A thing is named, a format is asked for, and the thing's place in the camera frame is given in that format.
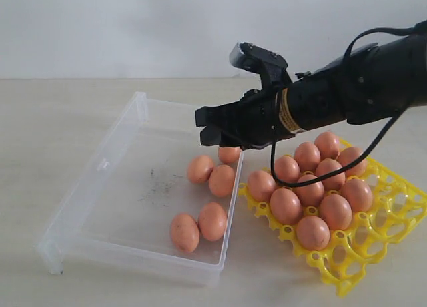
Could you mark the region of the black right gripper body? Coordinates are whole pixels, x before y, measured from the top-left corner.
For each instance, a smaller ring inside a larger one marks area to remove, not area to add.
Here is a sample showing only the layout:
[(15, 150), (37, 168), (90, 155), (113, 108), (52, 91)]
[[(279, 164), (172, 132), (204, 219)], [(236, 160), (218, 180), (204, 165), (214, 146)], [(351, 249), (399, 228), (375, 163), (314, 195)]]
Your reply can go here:
[(250, 90), (239, 101), (222, 106), (221, 147), (264, 149), (295, 137), (280, 121), (282, 88)]

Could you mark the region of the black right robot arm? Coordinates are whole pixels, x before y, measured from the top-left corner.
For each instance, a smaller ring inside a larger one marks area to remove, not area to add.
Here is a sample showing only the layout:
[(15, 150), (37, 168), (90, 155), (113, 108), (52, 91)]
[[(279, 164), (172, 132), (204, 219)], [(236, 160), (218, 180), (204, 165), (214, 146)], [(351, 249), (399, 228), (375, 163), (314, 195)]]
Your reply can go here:
[(262, 86), (238, 101), (198, 109), (200, 143), (264, 149), (341, 121), (364, 125), (426, 105), (426, 23), (384, 27), (382, 33), (396, 40), (349, 45), (343, 56), (295, 79), (279, 54), (247, 42), (236, 44), (230, 63), (259, 75)]

